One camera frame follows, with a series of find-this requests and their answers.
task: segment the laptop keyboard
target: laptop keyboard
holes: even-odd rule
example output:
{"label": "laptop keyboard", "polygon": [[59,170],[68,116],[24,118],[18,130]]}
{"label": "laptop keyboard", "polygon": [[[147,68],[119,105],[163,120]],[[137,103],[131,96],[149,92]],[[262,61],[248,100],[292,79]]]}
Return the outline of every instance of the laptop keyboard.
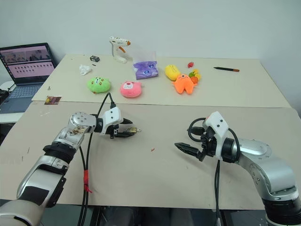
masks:
{"label": "laptop keyboard", "polygon": [[41,86],[25,86],[16,87],[10,94],[9,98],[20,98],[20,97],[33,97],[33,95],[39,90]]}

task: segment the green plush toy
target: green plush toy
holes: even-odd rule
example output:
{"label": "green plush toy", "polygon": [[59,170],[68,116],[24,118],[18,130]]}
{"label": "green plush toy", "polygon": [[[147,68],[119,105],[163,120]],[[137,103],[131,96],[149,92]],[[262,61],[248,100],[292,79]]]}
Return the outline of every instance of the green plush toy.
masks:
{"label": "green plush toy", "polygon": [[93,93],[106,92],[111,88],[111,84],[108,79],[96,77],[87,82],[89,90]]}

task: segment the laptop screen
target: laptop screen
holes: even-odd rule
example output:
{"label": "laptop screen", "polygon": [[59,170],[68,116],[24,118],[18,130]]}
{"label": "laptop screen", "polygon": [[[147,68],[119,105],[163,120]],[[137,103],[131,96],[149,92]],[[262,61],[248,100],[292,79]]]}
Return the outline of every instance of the laptop screen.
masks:
{"label": "laptop screen", "polygon": [[0,58],[17,85],[42,83],[56,66],[47,43],[0,48]]}

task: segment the yellow plush toy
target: yellow plush toy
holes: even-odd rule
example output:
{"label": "yellow plush toy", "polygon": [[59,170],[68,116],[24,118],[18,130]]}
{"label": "yellow plush toy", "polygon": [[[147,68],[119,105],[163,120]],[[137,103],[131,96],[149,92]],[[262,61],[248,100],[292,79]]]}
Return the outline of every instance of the yellow plush toy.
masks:
{"label": "yellow plush toy", "polygon": [[167,65],[165,68],[165,75],[172,81],[175,81],[181,74],[175,65]]}

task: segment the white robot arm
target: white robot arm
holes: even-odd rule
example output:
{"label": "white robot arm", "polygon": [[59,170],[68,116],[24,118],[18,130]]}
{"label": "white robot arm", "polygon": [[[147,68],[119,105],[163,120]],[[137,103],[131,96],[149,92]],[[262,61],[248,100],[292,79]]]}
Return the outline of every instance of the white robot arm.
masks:
{"label": "white robot arm", "polygon": [[[204,121],[203,127],[193,127],[197,121]],[[207,118],[196,119],[188,128],[189,137],[200,142],[203,151],[185,143],[175,145],[200,161],[208,155],[240,165],[254,181],[270,226],[301,225],[301,201],[292,168],[276,157],[268,144],[238,139],[235,133],[235,139],[228,138],[228,130],[233,132],[221,114],[214,112]]]}
{"label": "white robot arm", "polygon": [[51,145],[22,180],[17,199],[0,207],[0,225],[38,226],[46,207],[53,207],[66,182],[70,161],[79,149],[86,133],[98,132],[114,137],[129,137],[134,133],[118,132],[118,124],[131,124],[121,117],[118,107],[106,111],[101,118],[84,112],[74,113]]}

